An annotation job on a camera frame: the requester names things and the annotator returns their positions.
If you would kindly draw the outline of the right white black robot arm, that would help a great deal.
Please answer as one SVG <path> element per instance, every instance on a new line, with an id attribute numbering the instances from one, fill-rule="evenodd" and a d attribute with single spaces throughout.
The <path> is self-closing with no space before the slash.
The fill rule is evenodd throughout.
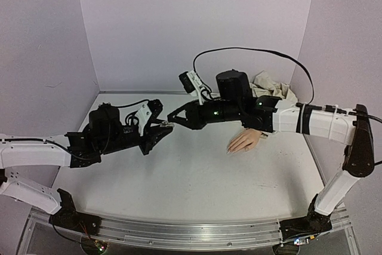
<path id="1" fill-rule="evenodd" d="M 346 146 L 342 167 L 312 199 L 307 215 L 280 221 L 283 244 L 300 245 L 305 239 L 330 231 L 331 214 L 336 206 L 377 165 L 370 125 L 372 116 L 364 105 L 351 110 L 293 103 L 276 96 L 254 97 L 246 73 L 237 70 L 216 76 L 220 96 L 214 100 L 204 98 L 203 83 L 194 71 L 182 73 L 179 79 L 186 92 L 197 99 L 171 112 L 170 122 L 201 130 L 207 124 L 240 121 L 245 128 L 322 137 Z"/>

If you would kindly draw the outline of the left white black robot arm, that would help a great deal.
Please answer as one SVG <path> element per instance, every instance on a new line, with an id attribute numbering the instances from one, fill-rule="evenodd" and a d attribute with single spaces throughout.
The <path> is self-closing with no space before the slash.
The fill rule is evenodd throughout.
<path id="1" fill-rule="evenodd" d="M 139 147 L 149 152 L 174 126 L 158 119 L 163 110 L 160 100 L 145 102 L 138 111 L 120 121 L 120 107 L 101 104 L 90 112 L 81 132 L 46 138 L 1 136 L 1 194 L 28 203 L 50 214 L 56 226 L 75 229 L 83 223 L 70 193 L 56 191 L 25 179 L 13 170 L 24 165 L 53 165 L 86 168 L 101 162 L 103 155 Z"/>

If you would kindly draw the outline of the clear nail polish bottle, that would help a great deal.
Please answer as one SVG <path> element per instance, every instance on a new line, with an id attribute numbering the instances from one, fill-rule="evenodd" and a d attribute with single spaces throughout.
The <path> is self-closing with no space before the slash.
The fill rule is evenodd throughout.
<path id="1" fill-rule="evenodd" d="M 174 128 L 174 123 L 172 123 L 172 122 L 167 122 L 167 121 L 163 121 L 163 122 L 161 123 L 161 127 Z"/>

